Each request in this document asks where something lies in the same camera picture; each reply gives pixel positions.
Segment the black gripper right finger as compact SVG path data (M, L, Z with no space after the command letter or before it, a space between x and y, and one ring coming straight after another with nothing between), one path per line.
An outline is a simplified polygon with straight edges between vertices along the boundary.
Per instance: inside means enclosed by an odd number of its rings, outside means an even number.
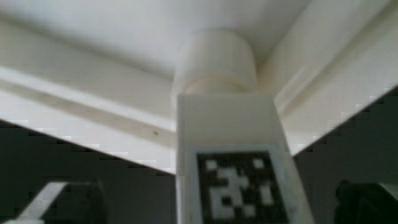
M398 184L340 181L333 224L398 224Z

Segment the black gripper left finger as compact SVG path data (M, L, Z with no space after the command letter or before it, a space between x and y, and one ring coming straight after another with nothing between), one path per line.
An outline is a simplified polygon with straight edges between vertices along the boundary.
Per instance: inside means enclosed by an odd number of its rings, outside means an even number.
M101 182L47 182L10 224L108 224Z

